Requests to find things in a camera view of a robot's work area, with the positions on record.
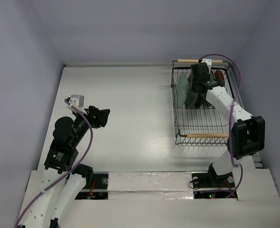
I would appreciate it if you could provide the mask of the grey reindeer plate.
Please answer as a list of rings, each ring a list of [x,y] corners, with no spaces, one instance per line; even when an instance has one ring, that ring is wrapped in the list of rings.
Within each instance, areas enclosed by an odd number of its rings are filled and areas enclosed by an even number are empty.
[[[192,85],[193,85],[193,74],[192,72],[190,73],[187,81],[188,81],[188,94],[187,94],[187,99],[185,101],[185,106],[187,109],[191,109],[195,107],[195,104],[197,102],[198,99],[198,94],[195,93],[192,90]]]

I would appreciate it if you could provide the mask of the dark teal plate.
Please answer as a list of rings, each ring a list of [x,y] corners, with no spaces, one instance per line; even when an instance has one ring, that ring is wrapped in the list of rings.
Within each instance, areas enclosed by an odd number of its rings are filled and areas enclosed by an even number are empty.
[[[205,98],[201,94],[199,94],[198,98],[197,98],[197,101],[195,103],[195,108],[196,109],[200,108],[203,105],[204,100],[205,100]]]

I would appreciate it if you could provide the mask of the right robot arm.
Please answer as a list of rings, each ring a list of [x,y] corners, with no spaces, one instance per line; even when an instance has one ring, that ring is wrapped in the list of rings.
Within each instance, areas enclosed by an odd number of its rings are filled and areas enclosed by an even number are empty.
[[[191,181],[196,189],[205,185],[217,188],[234,168],[242,168],[242,158],[261,151],[265,143],[265,120],[243,109],[228,94],[224,80],[211,79],[211,66],[212,60],[206,58],[191,66],[191,89],[210,103],[228,122],[228,141],[225,152],[209,165],[207,173]]]

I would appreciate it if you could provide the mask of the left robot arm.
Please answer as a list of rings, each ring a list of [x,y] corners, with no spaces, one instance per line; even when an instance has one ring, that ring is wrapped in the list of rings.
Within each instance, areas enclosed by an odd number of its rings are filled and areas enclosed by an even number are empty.
[[[71,109],[75,119],[65,116],[55,123],[39,193],[21,213],[20,217],[27,217],[23,222],[18,219],[17,228],[60,227],[80,190],[94,185],[93,168],[76,161],[77,146],[87,131],[106,126],[110,110]]]

